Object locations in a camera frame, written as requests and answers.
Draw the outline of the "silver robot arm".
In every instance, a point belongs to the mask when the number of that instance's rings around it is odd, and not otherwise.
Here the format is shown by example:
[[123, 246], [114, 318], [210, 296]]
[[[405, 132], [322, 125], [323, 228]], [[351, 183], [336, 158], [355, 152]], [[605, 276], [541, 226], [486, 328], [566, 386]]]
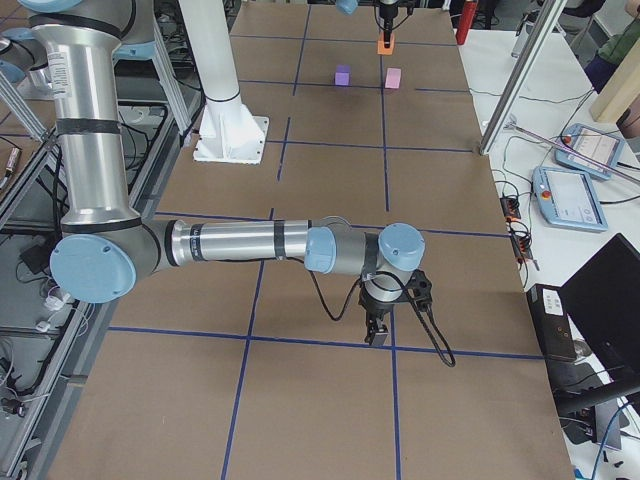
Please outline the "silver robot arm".
[[375, 332], [398, 303], [430, 309], [420, 269], [422, 235], [395, 223], [380, 233], [345, 220], [189, 225], [145, 221], [129, 201], [114, 59], [155, 46], [149, 1], [29, 1], [31, 30], [47, 54], [69, 209], [50, 257], [59, 286], [87, 303], [127, 294], [141, 279], [190, 262], [294, 260], [312, 274], [355, 277], [352, 293]]

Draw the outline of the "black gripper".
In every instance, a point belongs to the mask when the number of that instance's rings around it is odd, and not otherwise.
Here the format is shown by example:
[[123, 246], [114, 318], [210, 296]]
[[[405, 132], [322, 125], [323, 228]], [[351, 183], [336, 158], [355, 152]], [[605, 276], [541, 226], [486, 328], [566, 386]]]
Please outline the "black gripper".
[[396, 2], [385, 3], [381, 2], [379, 5], [379, 15], [381, 23], [381, 31], [383, 37], [391, 36], [393, 33], [393, 21], [398, 15], [398, 4]]

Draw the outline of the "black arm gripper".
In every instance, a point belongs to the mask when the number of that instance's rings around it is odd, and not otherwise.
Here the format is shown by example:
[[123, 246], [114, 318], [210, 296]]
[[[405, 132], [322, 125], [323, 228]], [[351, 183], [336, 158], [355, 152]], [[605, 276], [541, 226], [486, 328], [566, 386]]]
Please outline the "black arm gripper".
[[382, 325], [385, 315], [390, 313], [399, 301], [399, 297], [392, 300], [379, 300], [372, 296], [364, 285], [360, 287], [358, 304], [365, 310], [366, 325]]

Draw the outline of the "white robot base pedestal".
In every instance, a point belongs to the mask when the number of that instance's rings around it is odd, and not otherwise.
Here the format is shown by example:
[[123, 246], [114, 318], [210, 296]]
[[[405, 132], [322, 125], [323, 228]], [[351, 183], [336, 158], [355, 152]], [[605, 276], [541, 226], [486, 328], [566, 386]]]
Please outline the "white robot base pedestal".
[[226, 102], [208, 100], [193, 158], [198, 162], [259, 164], [269, 122], [268, 117], [254, 116], [240, 97]]

